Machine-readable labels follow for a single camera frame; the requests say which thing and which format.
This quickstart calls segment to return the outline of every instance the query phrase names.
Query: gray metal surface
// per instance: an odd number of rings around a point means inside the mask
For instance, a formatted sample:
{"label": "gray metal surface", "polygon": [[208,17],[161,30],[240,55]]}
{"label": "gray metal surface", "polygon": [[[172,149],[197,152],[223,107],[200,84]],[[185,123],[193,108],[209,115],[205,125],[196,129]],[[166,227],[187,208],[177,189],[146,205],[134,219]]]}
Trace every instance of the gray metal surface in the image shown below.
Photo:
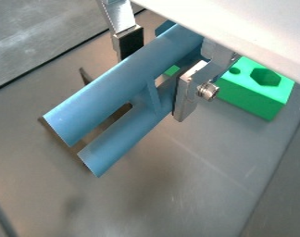
{"label": "gray metal surface", "polygon": [[94,0],[0,0],[0,85],[106,28]]}
{"label": "gray metal surface", "polygon": [[[138,18],[145,38],[164,21]],[[0,90],[0,206],[19,236],[239,236],[300,122],[300,86],[275,122],[216,100],[169,116],[97,179],[38,121],[117,62],[109,35]]]}
{"label": "gray metal surface", "polygon": [[300,130],[241,237],[300,237]]}
{"label": "gray metal surface", "polygon": [[120,33],[136,26],[134,12],[129,0],[117,0],[112,3],[97,0],[112,33]]}

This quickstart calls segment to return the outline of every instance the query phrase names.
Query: table surface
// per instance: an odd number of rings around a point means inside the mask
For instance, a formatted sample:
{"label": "table surface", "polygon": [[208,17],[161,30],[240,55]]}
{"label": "table surface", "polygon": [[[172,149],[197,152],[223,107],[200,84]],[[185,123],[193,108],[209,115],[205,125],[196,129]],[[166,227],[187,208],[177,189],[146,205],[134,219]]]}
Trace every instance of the table surface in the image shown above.
{"label": "table surface", "polygon": [[133,0],[300,83],[300,0]]}
{"label": "table surface", "polygon": [[[138,16],[145,39],[165,19]],[[117,62],[109,34],[0,90],[0,206],[29,236],[240,235],[300,123],[300,86],[275,122],[201,101],[169,115],[98,179],[38,118]]]}

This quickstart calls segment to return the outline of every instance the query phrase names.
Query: hole in green block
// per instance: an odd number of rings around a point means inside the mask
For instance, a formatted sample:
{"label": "hole in green block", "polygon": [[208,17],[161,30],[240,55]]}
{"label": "hole in green block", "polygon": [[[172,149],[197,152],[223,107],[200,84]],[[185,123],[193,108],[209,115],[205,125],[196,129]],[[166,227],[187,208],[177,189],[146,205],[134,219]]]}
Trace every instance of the hole in green block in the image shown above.
{"label": "hole in green block", "polygon": [[237,68],[232,68],[231,70],[229,70],[229,72],[232,73],[232,74],[240,74],[241,73],[241,70],[240,69],[237,69]]}
{"label": "hole in green block", "polygon": [[269,69],[253,69],[251,77],[260,85],[277,86],[281,77]]}

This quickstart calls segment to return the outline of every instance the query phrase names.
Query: green 3d-printed part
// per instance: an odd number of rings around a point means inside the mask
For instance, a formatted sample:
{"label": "green 3d-printed part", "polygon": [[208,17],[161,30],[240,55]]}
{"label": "green 3d-printed part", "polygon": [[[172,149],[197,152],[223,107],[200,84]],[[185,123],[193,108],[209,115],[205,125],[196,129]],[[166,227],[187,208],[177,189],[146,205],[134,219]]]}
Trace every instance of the green 3d-printed part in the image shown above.
{"label": "green 3d-printed part", "polygon": [[217,80],[217,97],[267,120],[287,105],[295,82],[243,57]]}
{"label": "green 3d-printed part", "polygon": [[173,65],[165,72],[164,74],[169,77],[173,77],[174,74],[180,71],[180,67],[177,65]]}

